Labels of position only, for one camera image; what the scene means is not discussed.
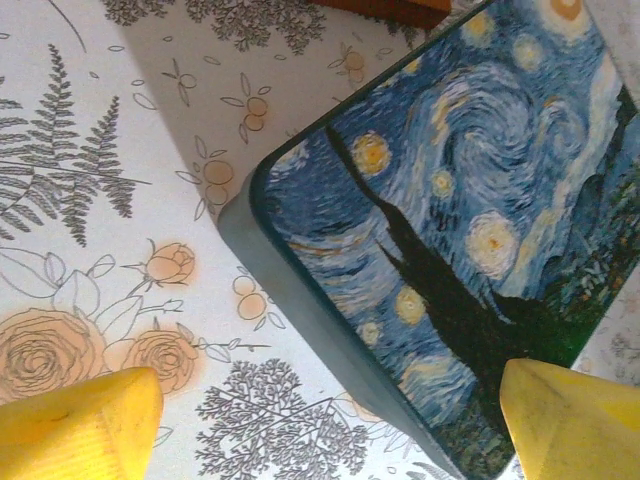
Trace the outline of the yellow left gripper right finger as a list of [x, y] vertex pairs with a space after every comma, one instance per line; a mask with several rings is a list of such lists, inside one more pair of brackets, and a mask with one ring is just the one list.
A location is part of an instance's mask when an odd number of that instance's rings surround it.
[[639, 477], [637, 387], [512, 359], [500, 406], [527, 479]]

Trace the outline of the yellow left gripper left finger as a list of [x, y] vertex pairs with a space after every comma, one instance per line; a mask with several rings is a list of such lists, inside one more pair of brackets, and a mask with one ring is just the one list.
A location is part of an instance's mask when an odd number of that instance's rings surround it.
[[142, 479], [163, 414], [134, 367], [1, 406], [3, 479]]

